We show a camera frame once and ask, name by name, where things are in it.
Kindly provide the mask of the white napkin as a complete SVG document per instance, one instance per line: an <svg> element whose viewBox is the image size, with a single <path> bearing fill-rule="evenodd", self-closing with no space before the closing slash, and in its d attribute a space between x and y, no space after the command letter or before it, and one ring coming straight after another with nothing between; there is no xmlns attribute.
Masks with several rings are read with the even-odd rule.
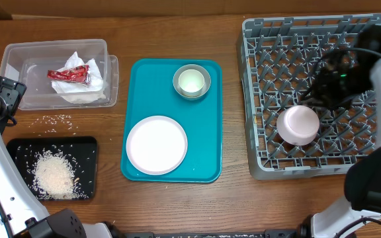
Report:
<svg viewBox="0 0 381 238"><path fill-rule="evenodd" d="M103 89L105 87L105 82L101 76L101 72L95 62L95 59L90 59L85 63L77 54L74 52L70 58L66 61L63 68L58 69L58 71L63 71L66 69L71 69L77 66L87 65L89 67L89 84L82 83L68 83L64 81L52 80L52 88L58 94L67 94L63 96L67 102L72 104L87 104L94 102L99 99L106 99Z"/></svg>

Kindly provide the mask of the pink small bowl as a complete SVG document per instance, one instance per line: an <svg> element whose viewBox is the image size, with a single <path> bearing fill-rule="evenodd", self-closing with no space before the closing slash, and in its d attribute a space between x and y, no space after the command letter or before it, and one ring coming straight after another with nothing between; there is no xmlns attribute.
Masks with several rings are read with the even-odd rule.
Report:
<svg viewBox="0 0 381 238"><path fill-rule="evenodd" d="M292 106L280 113L276 121L279 136L291 145L307 145L319 130L317 114L307 106Z"/></svg>

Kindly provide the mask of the red snack wrapper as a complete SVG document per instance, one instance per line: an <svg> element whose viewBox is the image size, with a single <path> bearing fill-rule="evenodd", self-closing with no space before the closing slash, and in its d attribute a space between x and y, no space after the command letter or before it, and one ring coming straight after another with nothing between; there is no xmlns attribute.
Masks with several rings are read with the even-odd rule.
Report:
<svg viewBox="0 0 381 238"><path fill-rule="evenodd" d="M55 81L88 85L90 83L89 66L80 65L63 71L48 70L47 78Z"/></svg>

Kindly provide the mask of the white rice pile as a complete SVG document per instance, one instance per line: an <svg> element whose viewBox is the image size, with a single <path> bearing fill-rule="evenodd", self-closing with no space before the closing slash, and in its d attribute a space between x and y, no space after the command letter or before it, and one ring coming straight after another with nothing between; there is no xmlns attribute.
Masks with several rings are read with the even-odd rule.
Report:
<svg viewBox="0 0 381 238"><path fill-rule="evenodd" d="M73 165L61 151L54 153L43 149L34 157L26 170L32 176L29 189L39 200L86 199L88 195L80 187Z"/></svg>

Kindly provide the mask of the grey-green bowl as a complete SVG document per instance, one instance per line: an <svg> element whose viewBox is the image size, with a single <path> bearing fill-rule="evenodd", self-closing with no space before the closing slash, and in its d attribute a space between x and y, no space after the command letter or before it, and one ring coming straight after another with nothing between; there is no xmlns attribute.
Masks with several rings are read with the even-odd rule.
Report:
<svg viewBox="0 0 381 238"><path fill-rule="evenodd" d="M199 95L196 95L195 97L188 97L186 94L184 94L184 92L181 90L181 88L179 87L179 75L184 71L184 70L187 70L187 69L196 69L198 70L199 72L201 72L201 74L203 74L204 76L204 86L202 88L202 91L200 92ZM187 64L187 65L184 65L182 67L180 67L174 74L173 76L173 87L174 89L176 90L177 93L179 93L184 99L187 99L187 100L198 100L199 98L202 98L207 92L208 90L210 89L210 86L211 86L211 77L210 77L210 74L209 72L203 68L202 66L200 65L197 65L197 64Z"/></svg>

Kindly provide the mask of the cream cup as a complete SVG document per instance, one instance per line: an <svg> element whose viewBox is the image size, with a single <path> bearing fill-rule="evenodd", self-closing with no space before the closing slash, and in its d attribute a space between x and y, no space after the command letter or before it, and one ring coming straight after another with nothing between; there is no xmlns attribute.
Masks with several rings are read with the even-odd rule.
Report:
<svg viewBox="0 0 381 238"><path fill-rule="evenodd" d="M204 76L196 69L184 70L179 75L179 87L188 97L199 95L204 86Z"/></svg>

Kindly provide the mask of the pink round plate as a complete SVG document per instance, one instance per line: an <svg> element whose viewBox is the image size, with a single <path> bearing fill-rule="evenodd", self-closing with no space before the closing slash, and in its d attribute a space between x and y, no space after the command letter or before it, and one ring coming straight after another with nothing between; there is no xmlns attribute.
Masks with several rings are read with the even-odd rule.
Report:
<svg viewBox="0 0 381 238"><path fill-rule="evenodd" d="M175 170L183 162L187 149L184 129L166 116L150 116L139 121L126 140L129 161L147 175L164 175Z"/></svg>

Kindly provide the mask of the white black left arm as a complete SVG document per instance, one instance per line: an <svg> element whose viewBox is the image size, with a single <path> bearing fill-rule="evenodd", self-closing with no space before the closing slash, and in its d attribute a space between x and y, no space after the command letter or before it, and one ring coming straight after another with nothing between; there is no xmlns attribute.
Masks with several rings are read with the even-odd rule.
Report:
<svg viewBox="0 0 381 238"><path fill-rule="evenodd" d="M31 193L5 144L2 134L17 124L15 112L26 85L0 76L0 237L119 237L114 224L82 223L70 209L49 214Z"/></svg>

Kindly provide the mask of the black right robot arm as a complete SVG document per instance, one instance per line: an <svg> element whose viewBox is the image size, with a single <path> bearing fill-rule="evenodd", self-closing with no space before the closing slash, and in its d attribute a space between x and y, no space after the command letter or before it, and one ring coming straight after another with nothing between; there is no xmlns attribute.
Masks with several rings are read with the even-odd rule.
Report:
<svg viewBox="0 0 381 238"><path fill-rule="evenodd" d="M381 26L360 32L352 48L332 50L316 63L310 75L314 82L300 97L310 106L337 109L349 107L361 93L376 95L375 150L348 171L344 195L326 210L308 216L295 237L355 237L368 223L381 225Z"/></svg>

